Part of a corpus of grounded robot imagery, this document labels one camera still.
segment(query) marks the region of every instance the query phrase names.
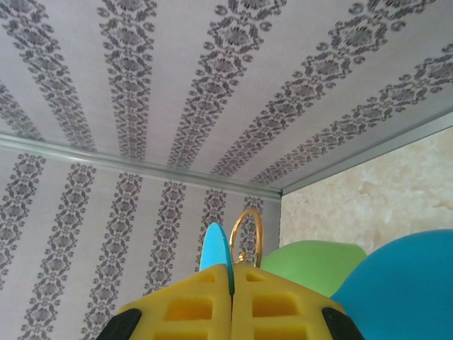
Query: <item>gold hoop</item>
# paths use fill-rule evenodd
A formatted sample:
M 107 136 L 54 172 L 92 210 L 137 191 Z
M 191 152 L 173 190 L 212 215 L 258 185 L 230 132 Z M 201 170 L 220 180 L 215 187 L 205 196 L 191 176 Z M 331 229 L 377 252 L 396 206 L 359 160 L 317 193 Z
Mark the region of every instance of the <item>gold hoop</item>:
M 229 238 L 229 249 L 231 252 L 231 258 L 233 259 L 234 264 L 241 264 L 244 261 L 247 261 L 250 257 L 246 252 L 241 252 L 239 258 L 234 260 L 234 241 L 236 241 L 236 236 L 241 228 L 241 224 L 247 216 L 253 216 L 255 220 L 255 229 L 256 229 L 256 248 L 255 248 L 255 267 L 260 268 L 261 258 L 263 257 L 263 222 L 259 211 L 256 208 L 247 208 L 245 209 L 234 223 L 233 231 Z

